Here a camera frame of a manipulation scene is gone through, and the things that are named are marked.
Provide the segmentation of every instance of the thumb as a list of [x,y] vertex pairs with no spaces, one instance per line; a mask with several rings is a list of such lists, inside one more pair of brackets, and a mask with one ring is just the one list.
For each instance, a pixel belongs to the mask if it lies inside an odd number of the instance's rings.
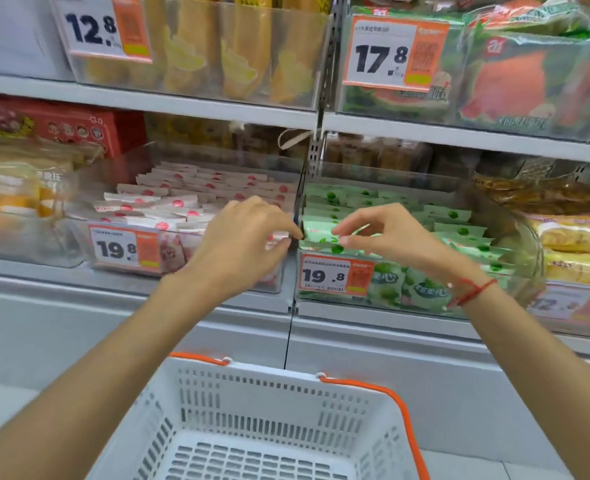
[[354,250],[361,250],[361,251],[364,251],[366,254],[369,254],[369,253],[379,254],[377,252],[377,249],[379,248],[378,239],[379,239],[379,236],[371,237],[371,236],[366,236],[366,235],[352,234],[352,235],[341,236],[339,238],[339,243],[345,248],[354,249]]
[[287,237],[286,239],[282,239],[280,242],[275,244],[273,249],[270,249],[264,253],[264,256],[262,257],[262,270],[265,271],[265,273],[262,275],[262,277],[268,273],[272,273],[275,270],[278,264],[286,257],[290,247],[291,238]]

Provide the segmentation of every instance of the person's right hand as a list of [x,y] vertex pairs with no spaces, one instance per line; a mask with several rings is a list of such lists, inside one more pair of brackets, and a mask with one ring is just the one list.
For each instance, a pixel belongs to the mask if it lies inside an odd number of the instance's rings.
[[[353,235],[364,226],[367,227]],[[400,203],[356,210],[332,233],[339,236],[339,244],[345,248],[378,254],[428,274],[434,274],[442,265],[459,259],[458,252],[427,231]]]

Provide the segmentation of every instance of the red box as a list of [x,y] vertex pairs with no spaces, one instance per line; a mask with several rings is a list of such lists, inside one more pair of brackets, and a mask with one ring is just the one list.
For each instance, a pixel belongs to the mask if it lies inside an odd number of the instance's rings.
[[91,141],[104,146],[106,158],[148,142],[141,111],[9,96],[0,96],[0,136]]

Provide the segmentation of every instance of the hand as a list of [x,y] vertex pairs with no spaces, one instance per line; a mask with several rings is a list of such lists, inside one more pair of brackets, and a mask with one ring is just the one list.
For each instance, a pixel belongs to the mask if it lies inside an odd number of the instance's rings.
[[290,214],[259,197],[230,201],[209,223],[200,247],[175,276],[188,282],[198,280],[203,298],[214,295],[217,306],[250,289],[286,257],[290,238],[266,250],[266,243],[276,231],[288,232],[297,239],[303,237]]
[[[356,235],[352,234],[364,226],[367,227]],[[339,244],[345,248],[378,254],[402,266],[419,269],[442,283],[450,281],[460,266],[472,266],[464,255],[428,232],[400,203],[356,210],[332,233],[340,236]],[[475,276],[463,274],[467,278],[477,278],[477,272],[471,270],[470,273]]]

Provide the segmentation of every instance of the red logo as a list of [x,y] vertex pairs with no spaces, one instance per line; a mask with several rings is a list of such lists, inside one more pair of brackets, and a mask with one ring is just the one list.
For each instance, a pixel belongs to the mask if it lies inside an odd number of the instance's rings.
[[499,55],[503,52],[506,39],[503,37],[491,37],[486,44],[486,55]]

